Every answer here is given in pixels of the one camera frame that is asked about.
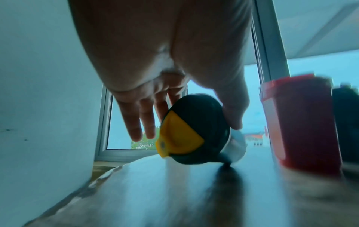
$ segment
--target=finger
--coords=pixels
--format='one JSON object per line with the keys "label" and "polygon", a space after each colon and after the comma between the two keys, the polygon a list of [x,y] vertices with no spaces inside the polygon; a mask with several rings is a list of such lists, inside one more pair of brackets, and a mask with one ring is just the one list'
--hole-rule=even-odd
{"label": "finger", "polygon": [[235,129],[243,127],[242,118],[249,105],[247,85],[243,77],[237,77],[226,86],[216,89],[218,99],[223,103],[223,114],[228,125]]}
{"label": "finger", "polygon": [[142,128],[139,120],[139,104],[118,102],[128,134],[134,142],[142,139]]}
{"label": "finger", "polygon": [[156,110],[158,119],[162,122],[168,111],[167,91],[161,91],[154,96],[154,108]]}
{"label": "finger", "polygon": [[156,135],[156,126],[153,115],[153,99],[147,98],[139,102],[139,117],[141,118],[143,127],[145,129],[146,137],[154,139]]}
{"label": "finger", "polygon": [[171,102],[171,105],[174,105],[181,97],[184,88],[171,88],[168,90],[168,98]]}

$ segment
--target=red lid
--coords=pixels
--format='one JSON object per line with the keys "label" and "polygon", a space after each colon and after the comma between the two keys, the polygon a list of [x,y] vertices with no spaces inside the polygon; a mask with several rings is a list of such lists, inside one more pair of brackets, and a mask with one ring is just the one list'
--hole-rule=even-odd
{"label": "red lid", "polygon": [[267,90],[269,88],[273,88],[273,87],[276,87],[276,86],[281,86],[281,85],[286,84],[286,83],[292,83],[292,82],[296,82],[296,81],[300,81],[300,80],[308,80],[308,79],[312,79],[314,77],[315,77],[314,73],[300,75],[300,76],[294,76],[294,77],[287,76],[287,77],[280,78],[278,80],[272,80],[272,81],[263,83],[261,85],[261,90],[262,91]]}

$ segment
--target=window frame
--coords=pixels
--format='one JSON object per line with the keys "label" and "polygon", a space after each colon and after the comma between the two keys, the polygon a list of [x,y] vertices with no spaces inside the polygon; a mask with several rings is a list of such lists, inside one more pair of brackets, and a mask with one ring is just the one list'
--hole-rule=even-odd
{"label": "window frame", "polygon": [[[273,1],[253,0],[252,38],[260,83],[289,76],[287,59]],[[111,107],[112,95],[103,86],[95,161],[132,162],[157,154],[156,150],[107,149]]]}

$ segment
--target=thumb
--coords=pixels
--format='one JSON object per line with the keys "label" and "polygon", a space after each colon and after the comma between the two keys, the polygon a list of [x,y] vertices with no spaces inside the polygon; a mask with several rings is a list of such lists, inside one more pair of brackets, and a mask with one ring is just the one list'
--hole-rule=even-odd
{"label": "thumb", "polygon": [[218,99],[223,103],[223,114],[228,125],[235,129],[243,127],[242,118],[249,106],[247,85],[242,75],[225,86],[215,89]]}

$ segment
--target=sky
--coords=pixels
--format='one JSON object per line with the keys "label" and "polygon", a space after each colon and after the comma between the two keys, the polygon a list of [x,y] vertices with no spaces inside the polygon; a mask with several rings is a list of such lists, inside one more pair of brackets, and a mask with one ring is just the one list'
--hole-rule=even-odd
{"label": "sky", "polygon": [[[314,56],[287,61],[291,76],[315,73],[316,76],[331,77],[334,86],[340,83],[350,83],[359,87],[359,50]],[[245,80],[248,86],[250,105],[243,116],[244,133],[264,132],[266,118],[259,100],[259,74],[257,65],[245,66]],[[215,97],[210,89],[202,88],[193,81],[188,83],[188,93],[205,93]],[[113,102],[108,149],[130,149],[131,139],[126,131],[119,107]],[[160,126],[157,117],[156,126]]]}

